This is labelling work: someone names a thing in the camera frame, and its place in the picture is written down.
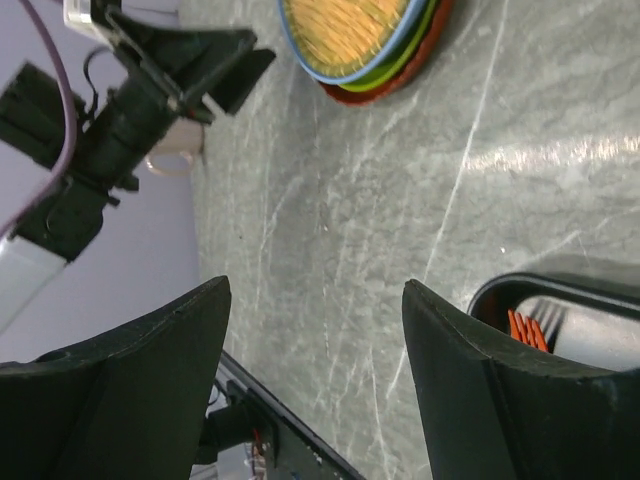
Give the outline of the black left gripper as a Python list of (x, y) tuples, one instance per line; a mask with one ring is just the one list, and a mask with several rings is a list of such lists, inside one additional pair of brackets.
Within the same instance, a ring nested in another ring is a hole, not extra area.
[(127, 78), (78, 138), (72, 166), (104, 188), (124, 188), (177, 120), (211, 124), (206, 98), (236, 115), (276, 58), (254, 48), (250, 29), (152, 26), (120, 9), (104, 9), (101, 33)]

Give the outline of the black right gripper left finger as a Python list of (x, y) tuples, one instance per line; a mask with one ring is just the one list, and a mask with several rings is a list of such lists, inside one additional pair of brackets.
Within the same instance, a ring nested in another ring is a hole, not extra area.
[(186, 479), (221, 357), (229, 280), (1, 367), (5, 479)]

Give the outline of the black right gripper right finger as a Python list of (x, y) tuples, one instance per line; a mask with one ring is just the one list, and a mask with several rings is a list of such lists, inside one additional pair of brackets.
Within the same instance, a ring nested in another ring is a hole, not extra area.
[(635, 479), (639, 373), (527, 346), (411, 280), (402, 322), (436, 479)]

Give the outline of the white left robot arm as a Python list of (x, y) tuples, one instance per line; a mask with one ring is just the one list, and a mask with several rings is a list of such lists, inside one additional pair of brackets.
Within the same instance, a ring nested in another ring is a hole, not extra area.
[(126, 69), (105, 102), (72, 91), (57, 51), (48, 74), (25, 63), (1, 96), (1, 138), (51, 173), (1, 229), (1, 323), (90, 245), (115, 190), (139, 188), (136, 167), (180, 120), (243, 105), (275, 59), (249, 29), (172, 29), (124, 13), (118, 1), (67, 1), (67, 27), (94, 37)]

